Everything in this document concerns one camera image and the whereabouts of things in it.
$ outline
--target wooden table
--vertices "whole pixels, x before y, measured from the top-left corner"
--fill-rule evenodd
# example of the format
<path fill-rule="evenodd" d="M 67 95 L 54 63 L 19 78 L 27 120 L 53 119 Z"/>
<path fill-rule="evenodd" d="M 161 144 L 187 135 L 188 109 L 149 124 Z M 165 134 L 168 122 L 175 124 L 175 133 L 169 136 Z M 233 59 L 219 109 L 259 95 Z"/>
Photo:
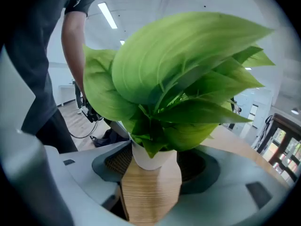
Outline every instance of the wooden table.
<path fill-rule="evenodd" d="M 237 137 L 234 133 L 223 126 L 218 126 L 211 136 L 214 139 L 206 139 L 202 145 L 231 152 L 254 161 L 258 166 L 267 173 L 275 177 L 283 186 L 289 188 L 284 178 L 269 164 L 260 154 L 250 147 L 243 139 Z"/>
<path fill-rule="evenodd" d="M 286 181 L 249 144 L 238 138 L 223 126 L 218 126 L 202 145 L 235 153 L 257 163 L 282 185 Z M 132 159 L 121 180 L 123 204 L 129 222 L 135 225 L 154 225 L 176 204 L 182 183 L 181 171 L 176 162 L 176 152 L 160 168 L 147 171 L 140 168 Z"/>

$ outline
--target white pot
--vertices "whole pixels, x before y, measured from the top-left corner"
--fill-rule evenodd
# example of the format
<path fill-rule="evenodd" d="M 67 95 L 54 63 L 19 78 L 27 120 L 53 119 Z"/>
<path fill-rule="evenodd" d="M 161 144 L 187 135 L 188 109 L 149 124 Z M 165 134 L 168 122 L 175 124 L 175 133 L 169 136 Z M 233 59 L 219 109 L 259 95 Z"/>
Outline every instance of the white pot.
<path fill-rule="evenodd" d="M 172 151 L 158 152 L 153 158 L 150 158 L 145 148 L 132 140 L 132 151 L 136 163 L 145 170 L 155 170 L 161 167 L 167 159 L 174 153 Z"/>

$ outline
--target gray plastic surface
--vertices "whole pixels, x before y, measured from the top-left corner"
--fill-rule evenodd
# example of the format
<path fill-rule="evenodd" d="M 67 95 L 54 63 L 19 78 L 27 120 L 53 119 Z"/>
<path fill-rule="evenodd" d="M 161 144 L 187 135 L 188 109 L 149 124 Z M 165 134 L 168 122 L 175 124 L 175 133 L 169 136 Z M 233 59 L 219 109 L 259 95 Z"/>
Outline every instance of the gray plastic surface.
<path fill-rule="evenodd" d="M 35 95 L 13 66 L 5 46 L 0 53 L 0 124 L 21 129 Z"/>
<path fill-rule="evenodd" d="M 104 161 L 107 157 L 114 155 L 115 153 L 118 153 L 120 150 L 125 148 L 126 146 L 130 146 L 131 141 L 124 142 L 120 147 L 115 148 L 109 152 L 106 152 L 102 155 L 99 155 L 96 157 L 92 162 L 92 169 L 93 171 L 100 176 L 104 181 L 108 182 L 116 182 L 119 183 L 122 179 L 122 175 L 110 170 L 105 164 Z"/>
<path fill-rule="evenodd" d="M 191 152 L 201 157 L 205 161 L 204 170 L 195 178 L 183 182 L 180 194 L 199 194 L 211 187 L 218 179 L 221 168 L 218 161 L 200 150 L 193 149 Z"/>
<path fill-rule="evenodd" d="M 54 147 L 45 146 L 45 149 L 57 188 L 69 208 L 76 226 L 131 225 L 107 211 L 82 190 L 67 170 Z M 106 192 L 101 190 L 101 184 L 99 186 L 98 193 L 108 197 Z"/>
<path fill-rule="evenodd" d="M 33 216 L 46 226 L 73 225 L 50 172 L 43 144 L 14 129 L 0 129 L 0 164 Z"/>
<path fill-rule="evenodd" d="M 271 212 L 287 194 L 284 186 L 250 159 L 210 147 L 206 147 L 205 153 L 219 162 L 219 178 L 201 194 L 180 195 L 178 203 L 157 226 L 230 226 L 240 222 L 250 223 L 254 222 L 250 217 L 258 221 L 262 211 Z M 272 195 L 272 199 L 261 210 L 257 209 L 245 186 L 256 181 Z"/>
<path fill-rule="evenodd" d="M 60 154 L 60 160 L 74 160 L 75 162 L 67 165 L 66 169 L 71 173 L 77 184 L 89 195 L 96 203 L 102 205 L 110 195 L 114 195 L 117 183 L 106 182 L 101 179 L 92 169 L 92 162 L 95 158 L 104 154 L 112 154 L 125 147 L 127 142 L 118 142 L 111 145 L 95 148 L 92 150 Z"/>

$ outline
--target wood grain texture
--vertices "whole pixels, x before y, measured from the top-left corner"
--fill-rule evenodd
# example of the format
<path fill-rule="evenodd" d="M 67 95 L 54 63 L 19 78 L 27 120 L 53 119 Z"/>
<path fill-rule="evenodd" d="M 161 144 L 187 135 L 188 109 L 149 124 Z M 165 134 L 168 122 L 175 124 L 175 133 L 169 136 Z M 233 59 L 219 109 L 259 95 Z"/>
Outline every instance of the wood grain texture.
<path fill-rule="evenodd" d="M 289 188 L 287 182 L 283 177 L 269 164 L 260 154 L 250 147 L 243 139 L 237 137 L 234 133 L 218 126 L 211 136 L 214 139 L 206 139 L 202 142 L 202 145 L 208 147 L 220 149 L 223 151 L 231 152 L 254 161 L 258 166 L 264 169 L 267 173 L 275 177 L 283 186 Z"/>
<path fill-rule="evenodd" d="M 83 137 L 89 134 L 93 129 L 94 123 L 91 123 L 83 113 L 77 114 L 77 104 L 75 101 L 65 104 L 64 106 L 59 107 L 59 110 L 64 117 L 68 130 L 77 137 Z M 103 120 L 98 122 L 98 126 L 91 135 L 97 138 L 102 138 L 105 131 L 110 127 Z M 94 149 L 95 146 L 90 139 L 86 137 L 83 139 L 78 139 L 72 137 L 74 144 L 76 145 L 79 151 Z"/>
<path fill-rule="evenodd" d="M 159 169 L 147 171 L 132 159 L 121 180 L 129 221 L 138 226 L 154 225 L 177 203 L 182 184 L 176 152 Z"/>

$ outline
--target green leaf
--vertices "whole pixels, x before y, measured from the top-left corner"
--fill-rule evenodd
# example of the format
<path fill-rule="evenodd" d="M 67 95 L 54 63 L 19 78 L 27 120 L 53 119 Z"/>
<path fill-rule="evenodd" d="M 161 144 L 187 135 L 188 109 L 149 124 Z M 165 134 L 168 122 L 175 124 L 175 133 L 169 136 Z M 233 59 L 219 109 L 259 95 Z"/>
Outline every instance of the green leaf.
<path fill-rule="evenodd" d="M 163 147 L 167 146 L 165 142 L 153 142 L 142 138 L 143 147 L 147 151 L 150 158 L 153 158 L 157 152 L 159 152 Z"/>
<path fill-rule="evenodd" d="M 86 66 L 84 90 L 91 106 L 104 118 L 121 121 L 131 118 L 138 105 L 125 100 L 115 89 L 111 77 L 111 63 L 115 50 L 94 50 L 84 46 Z"/>
<path fill-rule="evenodd" d="M 222 104 L 222 107 L 229 110 L 229 111 L 232 111 L 232 106 L 231 106 L 231 102 L 228 102 L 228 101 L 225 101 L 223 104 Z"/>
<path fill-rule="evenodd" d="M 132 135 L 131 134 L 131 136 L 134 136 L 134 137 L 140 138 L 140 139 L 148 139 L 148 140 L 151 139 L 151 137 L 149 135 Z"/>
<path fill-rule="evenodd" d="M 263 51 L 250 56 L 243 64 L 243 67 L 257 67 L 264 65 L 275 65 Z"/>
<path fill-rule="evenodd" d="M 173 123 L 169 123 L 169 122 L 166 122 L 166 121 L 160 121 L 161 122 L 161 125 L 163 128 L 169 128 L 169 127 L 172 127 L 174 126 Z"/>
<path fill-rule="evenodd" d="M 214 103 L 221 103 L 248 88 L 248 83 L 240 83 L 228 76 L 210 71 L 189 86 L 185 93 Z"/>
<path fill-rule="evenodd" d="M 180 124 L 203 124 L 203 123 L 235 123 L 249 122 L 251 120 L 234 114 L 217 104 L 193 99 L 184 101 L 171 109 L 154 115 L 160 121 Z"/>
<path fill-rule="evenodd" d="M 127 132 L 136 136 L 148 134 L 150 130 L 150 120 L 141 111 L 137 109 L 135 114 L 128 120 L 121 121 Z"/>
<path fill-rule="evenodd" d="M 173 99 L 222 60 L 271 31 L 221 13 L 165 17 L 127 39 L 113 61 L 113 82 L 128 101 L 156 104 L 156 110 L 171 88 L 176 88 Z"/>
<path fill-rule="evenodd" d="M 241 83 L 244 88 L 264 87 L 238 61 L 231 57 L 215 67 L 213 71 Z"/>
<path fill-rule="evenodd" d="M 162 125 L 158 120 L 151 119 L 150 121 L 150 137 L 154 142 L 165 140 Z"/>
<path fill-rule="evenodd" d="M 232 57 L 235 60 L 237 60 L 240 64 L 243 64 L 249 57 L 251 57 L 252 55 L 254 55 L 262 50 L 263 49 L 260 47 L 250 46 L 250 47 L 246 48 L 245 50 L 232 55 Z"/>
<path fill-rule="evenodd" d="M 137 144 L 142 146 L 142 140 L 139 137 L 136 137 L 135 135 L 131 135 L 131 137 Z"/>
<path fill-rule="evenodd" d="M 210 137 L 210 133 L 218 124 L 176 124 L 164 129 L 165 136 L 173 149 L 182 152 L 198 146 Z"/>
<path fill-rule="evenodd" d="M 168 93 L 164 96 L 162 102 L 160 103 L 160 109 L 166 108 L 168 106 L 175 106 L 179 104 L 181 101 L 188 100 L 188 96 L 184 93 L 184 91 L 181 91 L 178 93 L 178 88 L 173 87 L 171 90 L 168 91 Z"/>

